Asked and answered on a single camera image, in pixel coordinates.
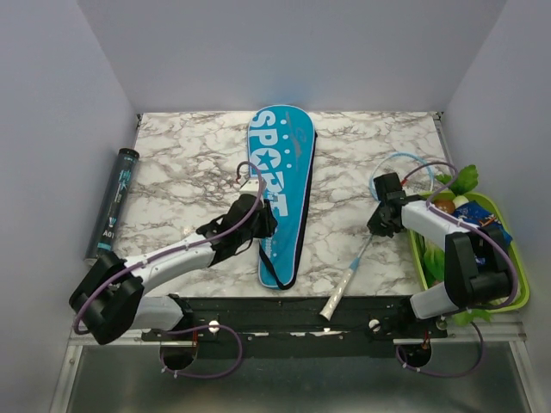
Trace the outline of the badminton racket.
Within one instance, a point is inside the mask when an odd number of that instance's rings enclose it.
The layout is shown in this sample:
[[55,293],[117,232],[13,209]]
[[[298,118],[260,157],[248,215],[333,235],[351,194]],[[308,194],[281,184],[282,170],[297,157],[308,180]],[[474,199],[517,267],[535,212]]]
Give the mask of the badminton racket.
[[[396,157],[408,157],[410,159],[413,159],[414,161],[420,163],[424,168],[427,168],[428,176],[430,178],[430,187],[429,190],[432,190],[434,188],[434,182],[435,182],[435,174],[432,171],[432,169],[429,166],[429,162],[423,159],[420,156],[413,155],[408,152],[395,152],[388,157],[383,158],[376,166],[374,171],[371,173],[369,177],[368,187],[369,192],[371,193],[372,197],[375,200],[378,200],[378,195],[375,191],[375,173],[378,171],[378,169],[387,161],[390,159],[396,158]],[[353,261],[350,263],[350,265],[344,270],[343,275],[338,282],[337,286],[333,289],[329,299],[326,301],[325,306],[319,313],[319,315],[324,318],[327,321],[330,321],[335,310],[337,309],[337,306],[344,296],[345,290],[350,284],[353,276],[355,275],[356,271],[358,270],[358,267],[360,265],[360,261],[362,259],[362,255],[367,249],[367,247],[371,244],[372,240],[374,238],[373,234],[369,234],[366,240],[363,242],[362,247],[359,249],[358,253],[356,254]]]

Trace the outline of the blue racket bag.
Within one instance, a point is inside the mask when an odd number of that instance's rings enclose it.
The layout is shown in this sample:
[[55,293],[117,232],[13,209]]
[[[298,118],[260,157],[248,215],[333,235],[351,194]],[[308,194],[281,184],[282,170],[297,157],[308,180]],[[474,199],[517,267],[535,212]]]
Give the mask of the blue racket bag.
[[259,241],[258,277],[264,287],[294,286],[306,233],[317,133],[309,114],[290,105],[260,109],[247,129],[248,159],[256,166],[277,221]]

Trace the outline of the black shuttlecock tube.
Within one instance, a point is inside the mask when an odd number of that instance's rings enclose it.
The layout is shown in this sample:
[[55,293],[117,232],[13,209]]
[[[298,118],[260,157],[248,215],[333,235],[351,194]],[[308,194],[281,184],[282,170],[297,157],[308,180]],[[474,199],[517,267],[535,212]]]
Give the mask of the black shuttlecock tube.
[[99,256],[113,250],[117,225],[138,161],[139,153],[134,149],[119,149],[84,257],[84,262],[90,266]]

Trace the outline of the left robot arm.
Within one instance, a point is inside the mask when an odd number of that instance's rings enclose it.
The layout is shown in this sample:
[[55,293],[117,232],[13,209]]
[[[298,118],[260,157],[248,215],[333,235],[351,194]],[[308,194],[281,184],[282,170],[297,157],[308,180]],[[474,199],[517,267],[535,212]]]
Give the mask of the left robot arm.
[[141,256],[120,258],[109,251],[96,259],[69,298],[76,313],[73,331],[91,334],[103,345],[152,315],[145,296],[192,271],[210,268],[242,252],[243,245],[274,235],[277,221],[268,200],[242,194],[227,213],[183,240]]

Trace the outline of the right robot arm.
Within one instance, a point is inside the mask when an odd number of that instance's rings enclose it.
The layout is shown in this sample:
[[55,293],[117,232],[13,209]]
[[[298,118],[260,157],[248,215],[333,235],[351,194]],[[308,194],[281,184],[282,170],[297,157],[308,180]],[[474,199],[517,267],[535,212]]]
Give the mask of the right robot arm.
[[430,199],[408,195],[397,174],[374,179],[378,207],[367,223],[377,237],[415,231],[444,252],[443,281],[409,298],[396,318],[398,331],[417,336],[427,319],[481,308],[496,299],[508,305],[517,295],[518,276],[503,232],[480,227],[438,209]]

